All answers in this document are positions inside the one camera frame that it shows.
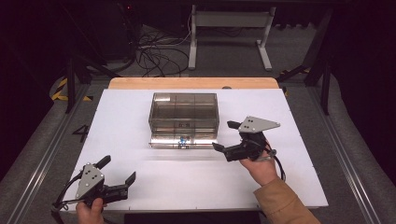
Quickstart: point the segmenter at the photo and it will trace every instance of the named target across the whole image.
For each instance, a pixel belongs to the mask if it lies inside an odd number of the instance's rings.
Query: hand
[[[271,150],[269,144],[267,144],[266,148]],[[264,150],[262,152],[262,157],[267,156],[269,155]],[[253,179],[261,186],[264,186],[278,178],[274,158],[269,161],[251,161],[250,159],[244,159],[240,162],[243,166],[245,166],[245,168],[247,168]]]
[[[78,215],[78,224],[104,224],[102,217],[103,200],[97,198],[93,201],[92,207],[85,203],[78,203],[76,211]]]

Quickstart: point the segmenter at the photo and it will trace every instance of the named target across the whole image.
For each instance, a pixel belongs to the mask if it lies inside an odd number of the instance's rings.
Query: sleeve
[[[254,194],[271,223],[320,223],[280,178],[257,189]]]

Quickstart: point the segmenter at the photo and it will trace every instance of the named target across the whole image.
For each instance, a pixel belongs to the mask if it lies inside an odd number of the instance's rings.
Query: white table
[[[219,103],[218,142],[226,147],[239,143],[228,120],[247,116],[279,122],[264,131],[277,149],[287,183],[307,207],[327,206],[317,173],[304,146],[285,96],[268,90],[105,90],[75,172],[105,155],[112,161],[102,169],[109,186],[123,184],[136,171],[128,200],[111,203],[107,211],[179,212],[258,210],[252,192],[259,187],[238,161],[227,162],[214,149],[153,149],[149,146],[149,110],[154,92],[214,92]],[[75,183],[65,195],[73,199]]]

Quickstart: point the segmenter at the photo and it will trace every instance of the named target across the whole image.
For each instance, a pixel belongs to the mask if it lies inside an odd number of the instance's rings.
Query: clear plastic box
[[[211,148],[219,129],[215,93],[156,92],[148,123],[156,148]]]

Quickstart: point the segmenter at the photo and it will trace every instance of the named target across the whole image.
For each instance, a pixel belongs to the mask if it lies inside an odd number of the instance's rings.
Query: metal stand
[[[191,45],[189,69],[195,69],[196,53],[197,53],[197,26],[210,27],[265,27],[262,39],[257,40],[262,63],[266,71],[272,71],[265,43],[270,33],[271,24],[275,16],[275,7],[271,7],[269,12],[220,12],[220,11],[197,11],[196,5],[191,10]]]
[[[331,59],[332,54],[330,52],[321,52],[321,47],[331,17],[332,9],[328,9],[324,14],[322,20],[320,21],[314,39],[312,40],[308,52],[304,57],[303,64],[292,69],[289,72],[285,72],[283,75],[276,78],[277,82],[283,82],[286,79],[294,77],[295,75],[301,73],[306,68],[311,67],[308,76],[304,80],[304,83],[306,86],[315,86],[318,83],[320,77],[323,75],[320,104],[322,106],[323,112],[326,115],[329,115],[329,111],[327,108],[331,75],[329,60]]]
[[[94,63],[90,59],[87,59],[80,55],[73,55],[70,57],[67,63],[67,109],[66,114],[68,114],[76,103],[76,82],[75,75],[82,84],[90,84],[92,77],[87,66],[91,66],[98,70],[99,72],[107,75],[108,77],[120,77],[119,75],[113,73],[112,71],[104,68],[102,65]]]

